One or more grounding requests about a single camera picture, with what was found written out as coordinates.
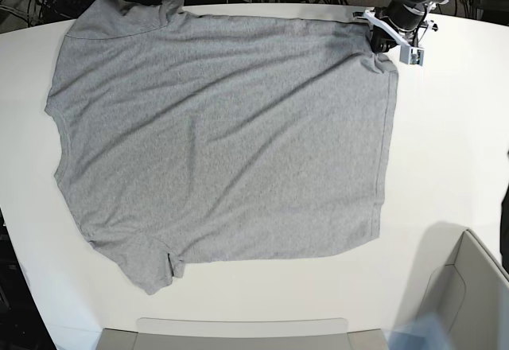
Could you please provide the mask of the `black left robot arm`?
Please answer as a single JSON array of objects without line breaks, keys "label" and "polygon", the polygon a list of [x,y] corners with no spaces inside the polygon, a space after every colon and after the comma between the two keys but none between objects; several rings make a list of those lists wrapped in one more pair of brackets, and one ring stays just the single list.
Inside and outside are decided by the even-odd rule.
[{"label": "black left robot arm", "polygon": [[386,53],[399,45],[413,55],[420,46],[419,33],[437,30],[428,16],[437,6],[449,0],[390,0],[384,7],[367,10],[364,15],[372,25],[371,47],[376,53]]}]

